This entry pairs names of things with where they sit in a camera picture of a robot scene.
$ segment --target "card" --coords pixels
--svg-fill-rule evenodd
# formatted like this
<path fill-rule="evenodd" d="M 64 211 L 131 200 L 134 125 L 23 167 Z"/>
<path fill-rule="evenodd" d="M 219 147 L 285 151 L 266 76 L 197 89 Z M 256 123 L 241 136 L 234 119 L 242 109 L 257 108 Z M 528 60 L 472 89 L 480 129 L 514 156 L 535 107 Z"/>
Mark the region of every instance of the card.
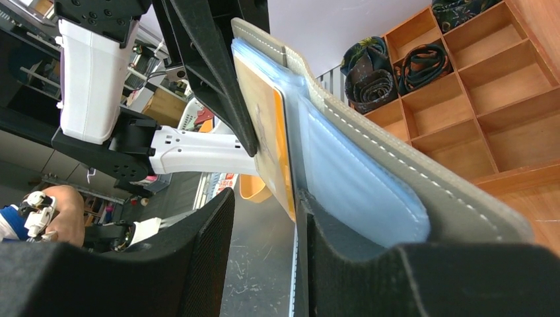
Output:
<path fill-rule="evenodd" d="M 234 56 L 239 86 L 259 140 L 255 163 L 260 177 L 295 220 L 281 88 L 243 57 Z"/>

